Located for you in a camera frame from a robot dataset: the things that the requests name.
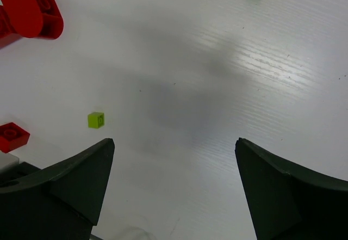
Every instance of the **green object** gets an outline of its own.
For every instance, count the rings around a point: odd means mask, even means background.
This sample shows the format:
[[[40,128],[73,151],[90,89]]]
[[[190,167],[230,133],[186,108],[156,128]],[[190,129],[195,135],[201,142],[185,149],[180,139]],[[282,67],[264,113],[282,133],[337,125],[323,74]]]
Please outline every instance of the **green object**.
[[[246,139],[237,141],[235,156],[258,240],[347,239],[348,182]]]
[[[88,127],[100,128],[104,126],[104,113],[93,112],[88,115]]]

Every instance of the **green lego brick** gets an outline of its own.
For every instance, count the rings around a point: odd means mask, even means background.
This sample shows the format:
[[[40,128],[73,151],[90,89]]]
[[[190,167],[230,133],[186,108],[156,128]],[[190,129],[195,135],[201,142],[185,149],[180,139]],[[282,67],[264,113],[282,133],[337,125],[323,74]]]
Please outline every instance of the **green lego brick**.
[[[100,128],[104,126],[104,113],[93,112],[88,115],[88,127]]]

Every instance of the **tabletop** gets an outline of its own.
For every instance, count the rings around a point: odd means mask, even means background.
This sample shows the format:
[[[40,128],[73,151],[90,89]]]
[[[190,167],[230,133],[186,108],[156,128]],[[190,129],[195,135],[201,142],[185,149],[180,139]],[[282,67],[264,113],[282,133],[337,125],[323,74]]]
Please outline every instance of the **tabletop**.
[[[56,1],[59,39],[0,50],[0,121],[40,168],[113,138],[94,235],[256,239],[239,137],[348,180],[348,0]]]

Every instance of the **white surface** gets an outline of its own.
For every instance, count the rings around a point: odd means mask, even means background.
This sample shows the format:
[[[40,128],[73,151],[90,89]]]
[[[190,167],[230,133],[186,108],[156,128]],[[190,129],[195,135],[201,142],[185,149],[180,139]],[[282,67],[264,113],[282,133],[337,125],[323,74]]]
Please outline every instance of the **white surface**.
[[[61,38],[0,51],[0,119],[41,168],[115,140],[105,240],[255,239],[238,137],[348,180],[347,1],[57,0]]]
[[[19,164],[19,158],[0,151],[0,174]]]

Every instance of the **small green cube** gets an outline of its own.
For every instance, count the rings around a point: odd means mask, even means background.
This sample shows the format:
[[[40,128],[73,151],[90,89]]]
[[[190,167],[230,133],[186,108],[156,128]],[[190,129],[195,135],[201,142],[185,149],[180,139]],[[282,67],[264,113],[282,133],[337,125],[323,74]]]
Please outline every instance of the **small green cube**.
[[[88,127],[100,128],[104,126],[104,113],[93,112],[88,115]]]

